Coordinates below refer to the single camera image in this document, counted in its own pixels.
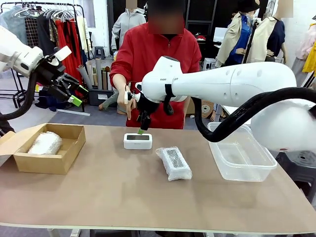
clear plastic bin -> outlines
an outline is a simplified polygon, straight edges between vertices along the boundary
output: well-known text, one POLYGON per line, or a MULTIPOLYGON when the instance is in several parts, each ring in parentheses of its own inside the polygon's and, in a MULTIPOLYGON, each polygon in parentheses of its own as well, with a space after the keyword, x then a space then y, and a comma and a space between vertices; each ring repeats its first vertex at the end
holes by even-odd
MULTIPOLYGON (((210 122, 208 129, 214 131, 219 122, 210 122)), ((277 167, 271 153, 252 136, 247 125, 218 143, 209 142, 215 162, 226 180, 262 182, 277 167)))

beige coat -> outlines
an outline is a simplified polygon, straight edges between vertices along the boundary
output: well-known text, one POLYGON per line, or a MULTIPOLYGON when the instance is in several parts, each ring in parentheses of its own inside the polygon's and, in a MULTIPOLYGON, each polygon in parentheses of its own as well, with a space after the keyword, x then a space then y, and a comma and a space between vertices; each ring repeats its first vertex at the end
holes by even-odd
POLYGON ((237 13, 225 33, 221 48, 217 54, 219 64, 224 64, 236 46, 241 34, 241 14, 237 13))
POLYGON ((253 36, 247 63, 264 62, 267 57, 268 39, 275 28, 277 20, 268 17, 258 26, 253 36))

bubble wrapped package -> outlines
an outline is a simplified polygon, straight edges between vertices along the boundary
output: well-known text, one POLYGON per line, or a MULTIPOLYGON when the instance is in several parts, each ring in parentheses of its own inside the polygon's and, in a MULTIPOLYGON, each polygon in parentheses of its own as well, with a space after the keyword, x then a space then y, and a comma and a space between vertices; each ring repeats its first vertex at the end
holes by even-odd
POLYGON ((37 137, 28 153, 35 155, 55 155, 61 144, 62 140, 56 133, 42 132, 37 137))
POLYGON ((159 148, 157 155, 162 159, 164 168, 169 175, 168 180, 192 179, 192 171, 183 158, 179 148, 159 148))

brown tabletop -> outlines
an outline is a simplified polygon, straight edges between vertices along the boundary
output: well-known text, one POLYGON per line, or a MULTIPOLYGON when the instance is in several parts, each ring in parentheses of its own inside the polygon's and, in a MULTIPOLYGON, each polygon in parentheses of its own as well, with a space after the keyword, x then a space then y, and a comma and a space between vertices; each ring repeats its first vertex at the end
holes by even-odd
POLYGON ((222 178, 197 131, 152 129, 153 149, 128 151, 136 129, 85 126, 86 144, 66 176, 0 168, 0 223, 77 229, 293 234, 316 232, 316 212, 278 167, 265 182, 222 178), (179 147, 193 179, 168 182, 160 147, 179 147))

navy shirt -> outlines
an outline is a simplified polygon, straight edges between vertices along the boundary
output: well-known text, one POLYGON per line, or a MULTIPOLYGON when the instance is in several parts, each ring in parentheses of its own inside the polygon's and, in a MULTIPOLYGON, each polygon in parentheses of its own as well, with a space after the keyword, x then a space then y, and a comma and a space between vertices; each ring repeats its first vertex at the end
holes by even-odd
POLYGON ((247 48, 247 43, 248 43, 250 35, 251 35, 251 27, 248 25, 248 18, 245 15, 241 15, 241 34, 235 48, 231 51, 229 55, 230 60, 236 61, 239 64, 242 63, 243 55, 236 54, 236 50, 238 48, 243 48, 243 49, 247 48))
POLYGON ((275 57, 278 56, 281 50, 282 44, 285 42, 285 26, 283 21, 276 19, 276 25, 268 39, 267 49, 275 53, 275 57))

